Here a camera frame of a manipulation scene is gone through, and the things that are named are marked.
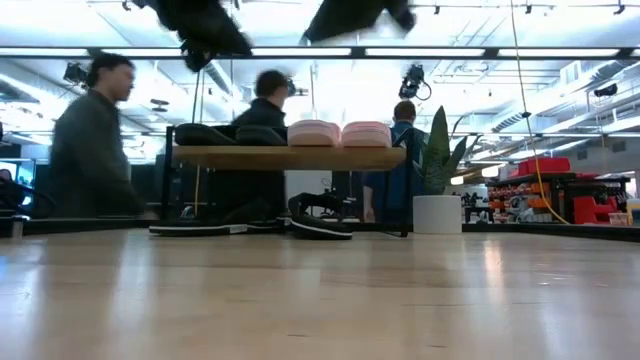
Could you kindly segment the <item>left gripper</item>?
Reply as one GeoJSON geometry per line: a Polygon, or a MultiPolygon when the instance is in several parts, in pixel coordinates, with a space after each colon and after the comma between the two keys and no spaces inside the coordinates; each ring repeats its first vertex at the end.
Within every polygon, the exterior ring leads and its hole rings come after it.
{"type": "Polygon", "coordinates": [[[219,55],[250,56],[252,45],[219,0],[155,0],[160,23],[176,31],[186,66],[199,72],[219,55]]]}

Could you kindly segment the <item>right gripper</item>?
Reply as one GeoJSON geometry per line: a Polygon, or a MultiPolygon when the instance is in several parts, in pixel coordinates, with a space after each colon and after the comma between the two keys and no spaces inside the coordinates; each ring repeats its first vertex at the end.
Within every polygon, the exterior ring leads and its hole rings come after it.
{"type": "Polygon", "coordinates": [[[371,28],[383,13],[404,32],[416,24],[410,0],[349,0],[348,6],[320,6],[303,32],[302,40],[316,43],[371,28]]]}

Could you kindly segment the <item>black slide sandal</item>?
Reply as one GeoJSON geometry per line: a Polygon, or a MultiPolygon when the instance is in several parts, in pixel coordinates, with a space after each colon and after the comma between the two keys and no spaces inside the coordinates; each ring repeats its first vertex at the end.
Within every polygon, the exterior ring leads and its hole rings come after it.
{"type": "Polygon", "coordinates": [[[174,137],[180,146],[231,146],[237,144],[236,132],[231,125],[185,123],[176,127],[174,137]]]}
{"type": "Polygon", "coordinates": [[[286,127],[246,125],[236,131],[236,142],[243,146],[287,146],[286,127]]]}

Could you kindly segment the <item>pink slide sandal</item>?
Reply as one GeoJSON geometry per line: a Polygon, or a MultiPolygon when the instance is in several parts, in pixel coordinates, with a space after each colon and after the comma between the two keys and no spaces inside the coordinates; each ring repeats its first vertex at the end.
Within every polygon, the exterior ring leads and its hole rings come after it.
{"type": "Polygon", "coordinates": [[[343,147],[389,148],[391,144],[391,129],[382,122],[352,122],[342,129],[343,147]]]}
{"type": "Polygon", "coordinates": [[[287,129],[287,143],[294,147],[338,147],[341,130],[335,123],[301,120],[287,129]]]}

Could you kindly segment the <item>black flip-flop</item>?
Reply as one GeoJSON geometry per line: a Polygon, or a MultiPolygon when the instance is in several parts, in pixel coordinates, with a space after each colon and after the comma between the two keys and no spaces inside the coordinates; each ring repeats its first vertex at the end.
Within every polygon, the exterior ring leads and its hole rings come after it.
{"type": "Polygon", "coordinates": [[[343,223],[343,199],[331,193],[300,193],[288,200],[290,211],[289,229],[300,239],[306,240],[351,240],[353,232],[343,223]],[[335,215],[334,221],[313,216],[309,209],[320,207],[335,215]]]}
{"type": "Polygon", "coordinates": [[[179,219],[160,221],[149,226],[152,234],[173,237],[198,237],[234,234],[282,232],[290,224],[287,210],[275,210],[264,199],[257,198],[224,211],[195,214],[186,208],[179,219]]]}

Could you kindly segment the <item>black rig crossbar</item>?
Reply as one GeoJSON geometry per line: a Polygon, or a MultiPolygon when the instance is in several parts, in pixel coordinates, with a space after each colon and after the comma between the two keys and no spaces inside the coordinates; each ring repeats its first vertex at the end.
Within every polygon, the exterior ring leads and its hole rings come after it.
{"type": "MultiPolygon", "coordinates": [[[[186,50],[171,47],[0,47],[0,58],[86,59],[98,51],[136,60],[180,60],[186,50]]],[[[250,55],[217,55],[221,59],[355,59],[355,60],[640,60],[640,47],[255,47],[250,55]]]]}

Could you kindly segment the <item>person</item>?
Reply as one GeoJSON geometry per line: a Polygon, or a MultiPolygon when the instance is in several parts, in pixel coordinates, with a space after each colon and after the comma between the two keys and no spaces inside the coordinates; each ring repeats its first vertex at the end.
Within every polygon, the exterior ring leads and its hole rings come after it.
{"type": "MultiPolygon", "coordinates": [[[[285,128],[283,106],[288,79],[278,70],[260,73],[256,98],[231,124],[214,130],[229,139],[242,127],[285,128]]],[[[223,170],[214,174],[215,208],[212,216],[221,224],[275,220],[285,211],[285,175],[282,171],[223,170]]]]}
{"type": "Polygon", "coordinates": [[[86,93],[56,121],[48,187],[55,217],[140,217],[146,212],[129,179],[118,109],[129,98],[134,79],[128,58],[100,54],[91,63],[86,93]]]}
{"type": "MultiPolygon", "coordinates": [[[[406,130],[412,129],[414,136],[412,160],[422,160],[421,145],[425,133],[414,129],[416,107],[410,100],[400,101],[394,107],[391,140],[395,142],[406,130]]],[[[368,172],[363,178],[363,217],[366,222],[398,223],[404,217],[406,173],[405,163],[385,172],[368,172]]]]}

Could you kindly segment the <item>green plant in white pot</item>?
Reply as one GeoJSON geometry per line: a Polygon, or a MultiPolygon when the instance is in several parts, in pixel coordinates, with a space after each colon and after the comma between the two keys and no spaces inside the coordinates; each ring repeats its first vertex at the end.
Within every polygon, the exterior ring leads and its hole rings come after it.
{"type": "Polygon", "coordinates": [[[420,157],[413,162],[424,194],[413,197],[413,232],[454,235],[462,232],[459,196],[445,195],[446,187],[467,152],[467,136],[450,149],[447,116],[443,106],[436,111],[428,139],[421,144],[420,157]]]}

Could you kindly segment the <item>storage rack with red bins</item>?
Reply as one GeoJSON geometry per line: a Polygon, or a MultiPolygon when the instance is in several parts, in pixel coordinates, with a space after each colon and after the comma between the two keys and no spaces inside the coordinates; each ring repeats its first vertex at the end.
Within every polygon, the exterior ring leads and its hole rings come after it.
{"type": "Polygon", "coordinates": [[[499,223],[626,226],[624,176],[574,172],[566,157],[530,157],[487,184],[490,215],[499,223]]]}

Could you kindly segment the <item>wooden shelf with black frame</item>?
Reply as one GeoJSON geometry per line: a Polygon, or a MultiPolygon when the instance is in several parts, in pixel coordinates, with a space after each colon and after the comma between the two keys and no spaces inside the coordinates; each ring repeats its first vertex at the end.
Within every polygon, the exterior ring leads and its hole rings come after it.
{"type": "MultiPolygon", "coordinates": [[[[170,153],[165,157],[164,168],[171,170],[175,160],[188,162],[197,170],[212,169],[216,173],[223,170],[244,171],[286,171],[286,170],[329,170],[348,172],[389,172],[406,159],[407,149],[394,145],[389,148],[363,147],[294,147],[294,146],[180,146],[175,142],[175,128],[172,129],[170,153]]],[[[343,199],[342,217],[345,222],[343,196],[331,193],[343,199]]],[[[205,199],[205,207],[193,206],[195,214],[214,212],[215,195],[213,183],[206,194],[197,194],[197,199],[205,199]]],[[[330,210],[312,207],[309,212],[327,221],[334,221],[330,210]]]]}

